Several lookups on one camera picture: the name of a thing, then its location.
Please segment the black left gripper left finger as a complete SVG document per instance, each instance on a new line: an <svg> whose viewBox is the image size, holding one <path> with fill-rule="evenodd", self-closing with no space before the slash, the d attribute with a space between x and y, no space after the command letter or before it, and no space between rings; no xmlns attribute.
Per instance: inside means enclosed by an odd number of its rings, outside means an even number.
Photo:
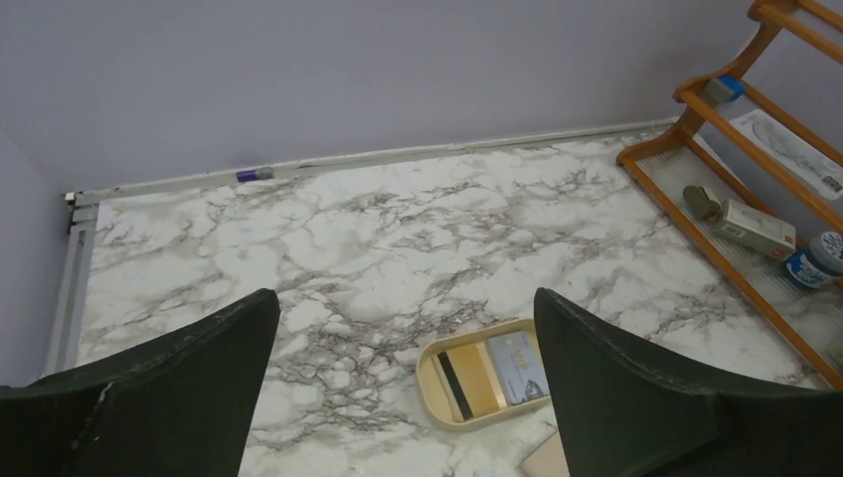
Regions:
<svg viewBox="0 0 843 477"><path fill-rule="evenodd" d="M5 476L235 476L279 323L259 289L193 324L1 391Z"/></svg>

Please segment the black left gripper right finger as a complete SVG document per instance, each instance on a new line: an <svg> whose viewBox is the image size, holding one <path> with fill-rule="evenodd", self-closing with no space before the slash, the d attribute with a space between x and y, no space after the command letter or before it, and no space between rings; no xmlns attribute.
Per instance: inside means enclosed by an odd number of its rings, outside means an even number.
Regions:
<svg viewBox="0 0 843 477"><path fill-rule="evenodd" d="M534 323L574 476L838 476L842 395L715 368L540 288Z"/></svg>

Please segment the tan leather card holder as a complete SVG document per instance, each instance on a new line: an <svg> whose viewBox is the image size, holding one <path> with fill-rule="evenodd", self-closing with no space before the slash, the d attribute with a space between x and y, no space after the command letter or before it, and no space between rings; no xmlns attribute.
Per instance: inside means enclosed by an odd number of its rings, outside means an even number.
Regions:
<svg viewBox="0 0 843 477"><path fill-rule="evenodd" d="M527 477L570 477L560 434L551 435L519 464L519 469Z"/></svg>

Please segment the orange wooden rack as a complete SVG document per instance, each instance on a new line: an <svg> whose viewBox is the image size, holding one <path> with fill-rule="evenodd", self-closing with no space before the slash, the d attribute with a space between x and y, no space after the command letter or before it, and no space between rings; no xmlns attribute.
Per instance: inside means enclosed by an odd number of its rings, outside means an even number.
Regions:
<svg viewBox="0 0 843 477"><path fill-rule="evenodd" d="M718 71L674 91L684 111L617 163L832 388L842 385L842 121L805 124L747 78L780 34L835 78L842 13L757 1L759 25Z"/></svg>

